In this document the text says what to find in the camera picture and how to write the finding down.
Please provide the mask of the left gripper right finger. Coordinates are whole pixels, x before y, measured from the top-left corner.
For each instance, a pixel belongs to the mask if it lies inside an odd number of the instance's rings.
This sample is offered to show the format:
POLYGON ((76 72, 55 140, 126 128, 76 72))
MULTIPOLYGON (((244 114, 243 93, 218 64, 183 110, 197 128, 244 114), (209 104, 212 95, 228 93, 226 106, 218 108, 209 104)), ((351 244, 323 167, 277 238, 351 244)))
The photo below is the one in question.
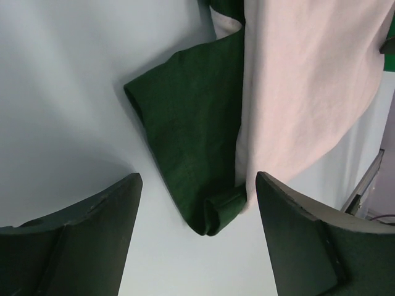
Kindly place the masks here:
POLYGON ((394 227, 305 196, 268 173, 257 200, 279 295, 393 295, 394 227))

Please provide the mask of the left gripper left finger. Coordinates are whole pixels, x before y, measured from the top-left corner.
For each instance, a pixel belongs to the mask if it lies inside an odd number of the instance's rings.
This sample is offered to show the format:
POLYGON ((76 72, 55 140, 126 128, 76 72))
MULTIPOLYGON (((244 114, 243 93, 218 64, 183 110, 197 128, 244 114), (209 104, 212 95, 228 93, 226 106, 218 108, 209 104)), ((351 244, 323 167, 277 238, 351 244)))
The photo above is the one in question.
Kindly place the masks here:
POLYGON ((1 228, 1 294, 117 295, 142 187, 132 173, 69 207, 1 228))

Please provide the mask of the white and green t-shirt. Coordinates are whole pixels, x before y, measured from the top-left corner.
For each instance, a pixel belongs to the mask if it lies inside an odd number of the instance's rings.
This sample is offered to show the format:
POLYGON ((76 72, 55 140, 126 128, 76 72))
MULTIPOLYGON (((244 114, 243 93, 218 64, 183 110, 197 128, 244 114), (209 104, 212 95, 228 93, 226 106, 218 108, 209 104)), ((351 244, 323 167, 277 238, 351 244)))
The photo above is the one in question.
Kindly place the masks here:
POLYGON ((186 224, 214 236, 267 172, 288 182, 375 97, 393 1, 208 1, 213 42, 124 86, 186 224))

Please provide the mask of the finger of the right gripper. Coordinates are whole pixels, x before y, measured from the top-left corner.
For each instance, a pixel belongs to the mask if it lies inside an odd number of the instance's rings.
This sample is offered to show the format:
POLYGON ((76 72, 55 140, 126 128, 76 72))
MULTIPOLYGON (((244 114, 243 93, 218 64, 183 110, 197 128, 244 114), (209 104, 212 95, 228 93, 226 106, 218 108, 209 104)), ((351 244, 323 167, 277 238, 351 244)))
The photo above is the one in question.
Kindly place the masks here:
POLYGON ((380 47, 380 54, 395 55, 395 36, 386 38, 385 42, 380 47))

